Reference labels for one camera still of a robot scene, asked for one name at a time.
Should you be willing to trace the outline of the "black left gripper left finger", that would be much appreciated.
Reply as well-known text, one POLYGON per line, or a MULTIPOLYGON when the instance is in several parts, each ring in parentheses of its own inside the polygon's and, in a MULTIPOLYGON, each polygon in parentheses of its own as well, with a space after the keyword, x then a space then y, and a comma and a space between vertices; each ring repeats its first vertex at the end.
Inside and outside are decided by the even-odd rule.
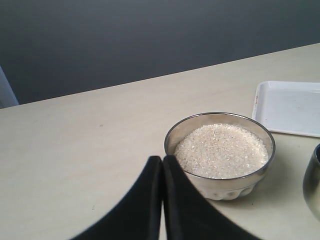
POLYGON ((163 163, 148 158, 142 172, 126 195, 99 221, 74 240, 157 240, 159 238, 163 163))

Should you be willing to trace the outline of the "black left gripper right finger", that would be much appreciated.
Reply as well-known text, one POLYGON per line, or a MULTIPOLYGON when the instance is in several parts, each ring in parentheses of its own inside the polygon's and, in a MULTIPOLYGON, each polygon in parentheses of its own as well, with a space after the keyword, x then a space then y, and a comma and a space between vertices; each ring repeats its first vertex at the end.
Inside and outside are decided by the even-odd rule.
POLYGON ((163 197, 168 240, 254 240, 255 236, 215 209, 194 187, 177 159, 163 159, 163 197))

